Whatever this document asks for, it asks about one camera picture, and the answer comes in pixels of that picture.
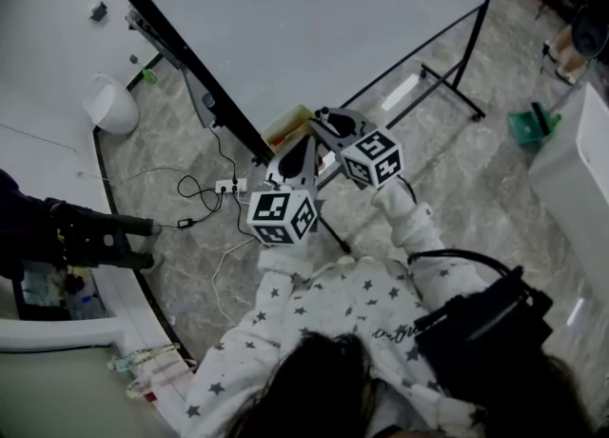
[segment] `white cable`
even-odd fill
[[[237,191],[237,202],[238,202],[238,203],[240,203],[240,204],[242,204],[242,205],[249,206],[249,203],[246,203],[246,202],[245,202],[243,199],[241,199],[241,198],[239,197],[239,191]]]
[[[233,247],[232,249],[228,249],[223,255],[222,255],[222,259],[220,259],[220,265],[218,266],[218,268],[216,269],[216,271],[213,273],[213,276],[211,277],[211,286],[213,287],[213,291],[216,294],[216,303],[218,303],[218,309],[220,310],[220,312],[223,314],[223,316],[232,324],[233,327],[237,328],[238,325],[232,320],[232,318],[230,316],[228,316],[223,310],[222,310],[222,305],[220,304],[220,295],[218,294],[218,290],[216,289],[216,276],[218,275],[218,272],[220,272],[220,268],[222,267],[222,264],[225,261],[225,258],[227,255],[229,255],[231,252],[235,251],[236,249],[241,248],[243,245],[248,244],[249,242],[251,242],[254,238],[254,236],[252,236],[249,240],[245,240],[243,243],[239,244],[236,247]]]
[[[124,179],[118,179],[118,178],[117,179],[110,179],[110,178],[101,177],[101,176],[95,175],[95,174],[89,174],[88,172],[84,172],[82,170],[79,170],[78,172],[76,172],[76,175],[79,176],[79,177],[82,177],[82,176],[93,177],[95,179],[101,179],[103,181],[108,181],[109,183],[114,183],[116,185],[120,185],[120,184],[125,184],[126,182],[128,182],[128,181],[130,181],[130,180],[132,180],[132,179],[134,179],[136,177],[139,177],[142,174],[148,174],[150,172],[154,172],[156,170],[163,170],[163,169],[175,170],[175,171],[179,171],[179,172],[187,172],[187,169],[160,167],[160,168],[153,168],[153,169],[143,170],[141,172],[138,172],[135,175],[132,175],[130,177],[126,177]],[[205,186],[206,188],[215,189],[215,186],[210,186],[209,184],[206,184],[206,183],[204,183],[202,181],[199,181],[199,184],[201,184],[202,186]]]

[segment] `white star-print jacket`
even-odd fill
[[[396,247],[409,253],[444,248],[429,206],[414,205],[402,184],[389,182],[372,204],[391,225]],[[424,259],[409,273],[396,261],[343,257],[313,274],[304,248],[265,250],[258,267],[265,276],[256,308],[209,350],[192,379],[183,436],[223,436],[234,413],[265,386],[305,331],[353,332],[367,345],[372,377],[387,383],[379,387],[368,436],[391,425],[482,436],[474,422],[476,408],[442,394],[413,339],[416,319],[460,293],[484,290],[473,266],[458,259]]]

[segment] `green dustpan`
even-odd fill
[[[560,121],[560,115],[551,115],[540,103],[533,103],[532,111],[510,113],[507,120],[518,145],[541,142],[550,135]]]

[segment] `black and white cube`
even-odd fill
[[[253,192],[247,224],[268,245],[300,243],[317,218],[307,190]]]
[[[376,189],[403,169],[402,146],[388,129],[378,128],[341,152],[347,175]]]

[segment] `whiteboard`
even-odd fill
[[[257,131],[337,107],[484,0],[152,0]]]

